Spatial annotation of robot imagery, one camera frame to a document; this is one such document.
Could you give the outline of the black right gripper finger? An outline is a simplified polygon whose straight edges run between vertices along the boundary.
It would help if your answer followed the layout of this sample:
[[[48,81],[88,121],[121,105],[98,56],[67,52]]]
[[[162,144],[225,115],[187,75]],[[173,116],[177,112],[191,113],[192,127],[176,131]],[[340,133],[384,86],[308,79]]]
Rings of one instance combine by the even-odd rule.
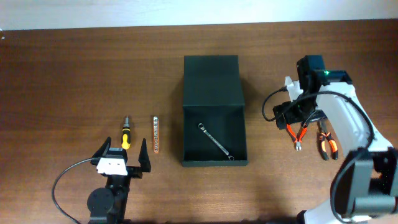
[[[327,119],[326,114],[322,110],[315,110],[304,122],[303,125],[309,125],[312,122]]]
[[[273,107],[273,112],[275,116],[276,126],[283,130],[287,127],[288,124],[292,123],[292,112],[288,110],[287,112],[283,113],[285,109],[290,105],[289,101],[283,102],[280,105]]]

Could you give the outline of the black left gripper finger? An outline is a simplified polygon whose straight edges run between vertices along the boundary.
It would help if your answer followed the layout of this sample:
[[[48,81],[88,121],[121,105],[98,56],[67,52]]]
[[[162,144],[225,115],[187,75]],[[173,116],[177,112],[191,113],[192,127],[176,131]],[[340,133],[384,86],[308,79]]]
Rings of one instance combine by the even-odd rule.
[[[152,166],[147,152],[147,141],[145,138],[142,140],[138,161],[142,172],[151,172]]]
[[[103,145],[93,154],[92,158],[103,157],[111,146],[111,138],[107,137]]]

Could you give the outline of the orange black handled pliers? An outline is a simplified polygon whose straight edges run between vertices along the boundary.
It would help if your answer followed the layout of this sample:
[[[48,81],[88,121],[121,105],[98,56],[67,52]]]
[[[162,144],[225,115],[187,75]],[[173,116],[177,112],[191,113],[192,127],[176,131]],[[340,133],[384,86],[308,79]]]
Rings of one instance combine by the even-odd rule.
[[[327,161],[329,159],[327,151],[326,151],[326,143],[330,145],[331,149],[331,158],[333,160],[337,160],[338,155],[338,146],[336,141],[334,140],[331,132],[329,132],[326,128],[326,123],[324,120],[318,121],[318,150],[323,160]]]

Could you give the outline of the red handled small cutters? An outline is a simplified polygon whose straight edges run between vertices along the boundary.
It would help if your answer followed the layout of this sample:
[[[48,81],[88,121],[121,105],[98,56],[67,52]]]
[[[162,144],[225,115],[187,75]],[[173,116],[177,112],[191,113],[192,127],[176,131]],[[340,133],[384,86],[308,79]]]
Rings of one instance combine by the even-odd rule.
[[[291,138],[291,140],[292,140],[292,142],[294,144],[294,147],[295,147],[296,151],[301,151],[302,150],[302,139],[303,139],[303,137],[305,136],[305,134],[307,132],[307,127],[308,127],[307,124],[301,125],[298,133],[295,134],[293,129],[292,129],[292,126],[290,124],[286,125],[287,133],[289,134],[289,136],[290,136],[290,138]]]

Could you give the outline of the silver ring spanner wrench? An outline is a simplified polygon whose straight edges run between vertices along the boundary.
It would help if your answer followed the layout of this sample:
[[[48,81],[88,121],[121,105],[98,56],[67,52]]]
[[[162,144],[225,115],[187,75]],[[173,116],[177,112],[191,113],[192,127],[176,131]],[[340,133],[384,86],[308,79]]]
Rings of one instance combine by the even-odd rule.
[[[220,149],[221,151],[228,157],[230,161],[234,160],[234,157],[227,151],[205,128],[203,123],[198,124],[198,128],[203,131],[203,133],[208,136]]]

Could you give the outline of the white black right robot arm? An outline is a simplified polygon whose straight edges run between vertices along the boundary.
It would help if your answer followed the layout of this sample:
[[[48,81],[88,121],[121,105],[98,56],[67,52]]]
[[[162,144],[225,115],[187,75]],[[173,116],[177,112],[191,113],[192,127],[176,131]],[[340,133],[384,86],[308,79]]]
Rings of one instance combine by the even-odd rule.
[[[397,213],[397,149],[377,130],[344,70],[327,70],[320,55],[297,62],[298,80],[286,77],[289,101],[273,108],[279,129],[326,118],[345,157],[330,198],[297,215],[297,223],[361,223]]]

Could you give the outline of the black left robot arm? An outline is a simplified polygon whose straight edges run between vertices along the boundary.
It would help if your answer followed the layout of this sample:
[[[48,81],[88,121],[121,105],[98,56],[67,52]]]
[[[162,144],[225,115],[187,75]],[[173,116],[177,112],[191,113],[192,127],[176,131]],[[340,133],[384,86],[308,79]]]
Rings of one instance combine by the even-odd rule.
[[[106,178],[106,185],[95,189],[87,199],[90,223],[124,223],[127,199],[132,179],[141,179],[151,172],[146,140],[142,140],[138,166],[127,165],[127,151],[111,147],[111,138],[93,154],[91,164]]]

